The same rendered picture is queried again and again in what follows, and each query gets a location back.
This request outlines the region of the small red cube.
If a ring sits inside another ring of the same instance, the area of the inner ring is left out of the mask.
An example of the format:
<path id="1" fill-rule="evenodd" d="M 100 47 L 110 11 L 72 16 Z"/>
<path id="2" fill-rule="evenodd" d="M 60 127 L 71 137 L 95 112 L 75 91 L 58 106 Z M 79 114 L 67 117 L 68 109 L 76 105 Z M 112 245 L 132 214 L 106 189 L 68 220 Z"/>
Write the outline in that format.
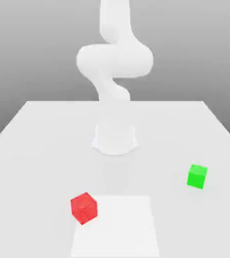
<path id="1" fill-rule="evenodd" d="M 73 217 L 81 225 L 84 225 L 97 217 L 97 201 L 88 192 L 85 192 L 71 199 L 71 211 Z"/>

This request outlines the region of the small green cube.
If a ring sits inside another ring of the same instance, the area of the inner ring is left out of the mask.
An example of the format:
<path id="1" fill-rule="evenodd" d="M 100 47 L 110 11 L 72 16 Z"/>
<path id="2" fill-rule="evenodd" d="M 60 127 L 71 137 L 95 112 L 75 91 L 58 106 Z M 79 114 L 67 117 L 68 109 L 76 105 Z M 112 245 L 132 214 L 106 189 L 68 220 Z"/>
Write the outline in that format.
<path id="1" fill-rule="evenodd" d="M 192 164 L 188 174 L 187 185 L 198 189 L 203 189 L 207 171 L 207 167 Z"/>

